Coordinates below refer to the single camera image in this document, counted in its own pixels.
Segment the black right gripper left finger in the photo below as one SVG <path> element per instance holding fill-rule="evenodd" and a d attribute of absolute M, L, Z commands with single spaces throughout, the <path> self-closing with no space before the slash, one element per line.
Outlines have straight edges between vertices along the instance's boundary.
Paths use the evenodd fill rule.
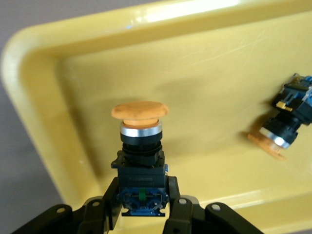
<path fill-rule="evenodd" d="M 121 203 L 117 200 L 118 178 L 115 177 L 103 196 L 92 197 L 77 210 L 58 204 L 39 214 L 16 234 L 107 234 L 117 223 Z"/>

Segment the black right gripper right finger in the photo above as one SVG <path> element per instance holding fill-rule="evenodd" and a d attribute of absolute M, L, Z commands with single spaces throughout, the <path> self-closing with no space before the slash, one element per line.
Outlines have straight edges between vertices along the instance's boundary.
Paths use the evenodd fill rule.
<path fill-rule="evenodd" d="M 177 177 L 166 177 L 169 218 L 164 234 L 261 234 L 257 227 L 228 205 L 213 202 L 202 208 L 196 197 L 181 195 Z"/>

